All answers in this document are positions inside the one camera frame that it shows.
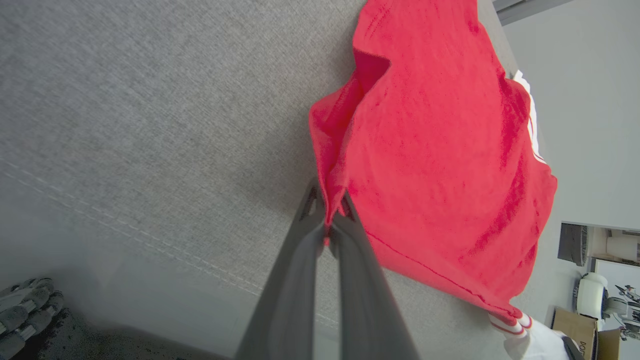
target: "white robot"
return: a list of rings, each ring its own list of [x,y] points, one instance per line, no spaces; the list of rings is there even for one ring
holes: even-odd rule
[[[640,296],[629,285],[624,288],[616,285],[624,298],[609,297],[607,285],[602,275],[590,272],[583,276],[574,291],[578,314],[598,319],[599,329],[607,319],[615,317],[623,325],[622,340],[640,340]]]

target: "white wall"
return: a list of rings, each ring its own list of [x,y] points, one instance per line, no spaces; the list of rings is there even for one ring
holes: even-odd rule
[[[639,20],[638,0],[574,0],[504,27],[561,221],[640,229]]]

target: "white stripe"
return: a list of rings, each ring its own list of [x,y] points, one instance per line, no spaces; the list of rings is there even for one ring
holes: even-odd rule
[[[529,107],[529,122],[527,123],[527,130],[529,131],[529,138],[531,138],[531,148],[536,160],[546,164],[545,160],[540,155],[540,145],[538,143],[538,116],[536,113],[536,104],[533,102],[533,96],[531,96],[531,85],[522,77],[522,71],[520,70],[516,72],[516,76],[513,80],[520,83],[527,91],[527,94],[529,94],[531,106]]]
[[[491,321],[498,330],[504,330],[505,336],[515,336],[520,338],[527,335],[527,332],[522,328],[522,325],[520,325],[519,322],[516,322],[515,325],[508,325],[491,314],[489,314],[489,321]]]
[[[522,317],[518,319],[518,323],[524,328],[529,328],[533,325],[532,318],[525,313],[522,313]]]

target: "gray couch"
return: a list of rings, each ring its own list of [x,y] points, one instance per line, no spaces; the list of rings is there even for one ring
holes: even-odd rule
[[[0,281],[48,274],[94,323],[232,356],[316,172],[308,109],[353,71],[364,2],[0,3]],[[479,18],[514,74],[490,0]],[[324,252],[322,359],[336,271]],[[506,357],[484,311],[385,273],[425,359]]]

